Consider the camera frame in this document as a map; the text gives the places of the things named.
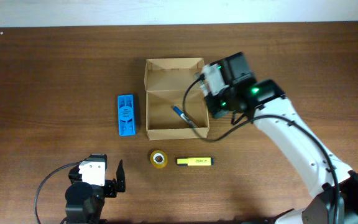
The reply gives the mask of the yellow highlighter pen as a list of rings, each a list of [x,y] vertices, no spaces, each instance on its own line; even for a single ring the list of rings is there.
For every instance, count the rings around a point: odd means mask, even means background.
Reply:
[[[212,166],[214,159],[212,157],[187,157],[178,158],[178,166]]]

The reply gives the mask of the blue tape dispenser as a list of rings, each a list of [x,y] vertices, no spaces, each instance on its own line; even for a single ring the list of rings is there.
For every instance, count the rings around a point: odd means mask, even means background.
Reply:
[[[118,129],[121,137],[136,135],[134,95],[117,97]]]

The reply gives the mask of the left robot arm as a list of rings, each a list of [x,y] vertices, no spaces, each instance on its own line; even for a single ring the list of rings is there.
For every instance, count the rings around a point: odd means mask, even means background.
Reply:
[[[71,185],[65,192],[67,223],[107,223],[101,218],[107,198],[116,198],[126,191],[123,162],[120,161],[116,178],[105,179],[106,161],[81,161],[69,173]]]

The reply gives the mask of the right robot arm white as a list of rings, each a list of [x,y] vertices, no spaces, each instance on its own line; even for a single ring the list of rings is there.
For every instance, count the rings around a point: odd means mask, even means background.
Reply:
[[[358,172],[318,139],[273,80],[258,82],[241,52],[205,65],[201,74],[212,116],[247,118],[282,151],[312,197],[273,223],[358,223]]]

